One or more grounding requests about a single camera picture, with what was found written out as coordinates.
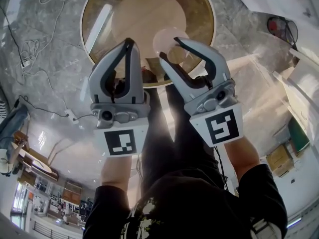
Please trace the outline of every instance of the black cable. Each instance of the black cable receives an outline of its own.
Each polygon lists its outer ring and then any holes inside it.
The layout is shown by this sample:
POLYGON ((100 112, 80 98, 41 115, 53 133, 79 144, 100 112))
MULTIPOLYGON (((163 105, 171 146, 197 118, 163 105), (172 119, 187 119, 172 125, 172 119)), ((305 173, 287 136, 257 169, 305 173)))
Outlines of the black cable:
POLYGON ((73 119, 73 121, 77 121, 77 120, 79 120, 81 118, 88 117, 88 116, 94 116, 94 115, 93 114, 84 115, 84 116, 81 116, 81 117, 79 117, 77 119, 73 119))
POLYGON ((221 157, 220 157, 220 154, 219 154, 219 151, 218 151, 217 147, 214 147, 214 148, 215 148, 215 150, 217 152, 217 155, 219 157, 219 162, 220 162, 221 172, 223 174, 223 180, 224 180, 225 187, 226 187, 227 191, 229 191, 228 186, 227 186, 226 176, 225 176, 225 173, 224 173, 223 162, 221 161, 221 157))
POLYGON ((143 180, 143 176, 142 176, 142 173, 141 173, 141 162, 140 162, 140 156, 138 155, 138 159, 136 161, 136 170, 139 174, 139 177, 141 179, 141 181, 143 180))
POLYGON ((56 112, 51 112, 51 111, 48 111, 48 110, 46 110, 46 109, 42 109, 42 108, 38 108, 38 107, 35 107, 32 103, 30 103, 29 102, 29 98, 28 98, 28 96, 22 96, 22 95, 19 95, 19 98, 22 98, 23 100, 25 100, 29 105, 31 105, 33 108, 35 108, 36 110, 41 110, 41 111, 44 111, 44 112, 47 112, 47 113, 51 113, 51 114, 56 114, 56 115, 58 115, 58 116, 60 116, 60 117, 62 117, 62 118, 67 118, 67 117, 69 117, 69 115, 61 115, 61 114, 58 114, 58 113, 56 113, 56 112))
POLYGON ((4 17, 5 17, 5 19, 6 19, 7 23, 8 23, 8 29, 9 29, 10 35, 11 35, 11 37, 12 37, 12 39, 13 39, 13 41, 14 41, 14 43, 15 43, 16 47, 18 48, 18 53, 19 53, 19 57, 20 57, 20 61, 21 61, 21 65, 24 67, 24 64, 23 64, 23 61, 22 61, 22 58, 21 58, 21 54, 20 54, 19 45, 17 44, 17 42, 16 42, 16 40, 15 40, 15 38, 14 38, 13 34, 12 34, 12 31, 11 31, 11 28, 10 28, 9 20, 8 20, 8 18, 7 18, 7 16, 6 16, 6 13, 4 12, 4 9, 1 7, 1 5, 0 5, 0 9, 2 10, 2 12, 3 12, 3 14, 4 14, 4 17))
MULTIPOLYGON (((15 101, 14 103, 14 107, 13 108, 17 108, 17 106, 19 105, 19 99, 22 98, 23 100, 25 100, 29 105, 31 105, 33 108, 35 108, 36 110, 41 110, 41 111, 44 111, 44 112, 47 112, 47 113, 51 113, 51 114, 56 114, 62 118, 67 118, 69 117, 69 114, 66 114, 66 115, 61 115, 61 114, 58 114, 56 112, 51 112, 51 111, 48 111, 46 109, 42 109, 42 108, 39 108, 39 107, 35 107, 32 103, 29 102, 29 98, 28 96, 22 96, 22 95, 19 95, 19 98, 15 101)), ((77 121, 81 118, 84 118, 84 117, 88 117, 88 116, 94 116, 93 114, 88 114, 88 115, 84 115, 84 116, 81 116, 77 119, 73 119, 73 121, 77 121)))

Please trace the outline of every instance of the ceiling light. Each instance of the ceiling light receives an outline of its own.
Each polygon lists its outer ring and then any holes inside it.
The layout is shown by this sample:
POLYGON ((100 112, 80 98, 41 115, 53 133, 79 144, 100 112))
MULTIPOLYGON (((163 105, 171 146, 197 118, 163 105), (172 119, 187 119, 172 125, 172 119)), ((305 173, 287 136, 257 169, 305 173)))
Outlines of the ceiling light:
POLYGON ((287 228, 292 227, 294 224, 298 223, 299 221, 301 221, 301 218, 294 220, 293 222, 290 222, 287 226, 287 228))
POLYGON ((42 131, 42 133, 38 137, 38 144, 40 146, 40 150, 42 150, 42 147, 44 146, 46 142, 46 133, 42 131))

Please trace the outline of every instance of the black t-shirt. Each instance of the black t-shirt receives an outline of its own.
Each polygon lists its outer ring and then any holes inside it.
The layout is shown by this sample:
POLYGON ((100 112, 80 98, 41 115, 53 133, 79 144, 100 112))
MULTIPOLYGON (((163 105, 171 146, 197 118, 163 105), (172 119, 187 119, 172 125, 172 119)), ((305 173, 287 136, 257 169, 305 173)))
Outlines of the black t-shirt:
POLYGON ((251 219, 265 219, 287 232, 287 212, 267 165, 249 170, 236 197, 198 169, 159 179, 129 210, 126 193, 96 190, 84 239, 250 238, 251 219))

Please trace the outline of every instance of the cardboard box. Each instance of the cardboard box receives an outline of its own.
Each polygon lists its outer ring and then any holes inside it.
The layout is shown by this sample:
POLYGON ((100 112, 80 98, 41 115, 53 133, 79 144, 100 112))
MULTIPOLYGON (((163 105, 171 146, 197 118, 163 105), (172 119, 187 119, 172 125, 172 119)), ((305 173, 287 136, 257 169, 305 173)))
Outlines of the cardboard box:
POLYGON ((18 182, 21 184, 29 184, 31 186, 34 186, 35 184, 36 175, 32 173, 28 173, 25 170, 22 172, 21 177, 18 178, 18 182))
POLYGON ((266 160, 272 172, 278 177, 285 176, 294 167, 294 160, 283 145, 269 154, 266 160))

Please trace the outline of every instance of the power strip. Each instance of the power strip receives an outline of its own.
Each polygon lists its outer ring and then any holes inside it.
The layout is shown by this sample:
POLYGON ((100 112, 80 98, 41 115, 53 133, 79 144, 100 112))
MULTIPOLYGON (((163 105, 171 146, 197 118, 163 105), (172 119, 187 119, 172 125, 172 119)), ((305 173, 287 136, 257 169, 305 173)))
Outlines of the power strip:
POLYGON ((69 120, 71 120, 73 124, 78 124, 79 123, 79 120, 74 115, 74 113, 71 111, 71 109, 67 109, 64 112, 65 112, 66 115, 68 115, 69 120))
POLYGON ((21 63, 21 68, 24 69, 24 68, 28 67, 29 65, 31 65, 31 61, 26 60, 23 64, 21 63))

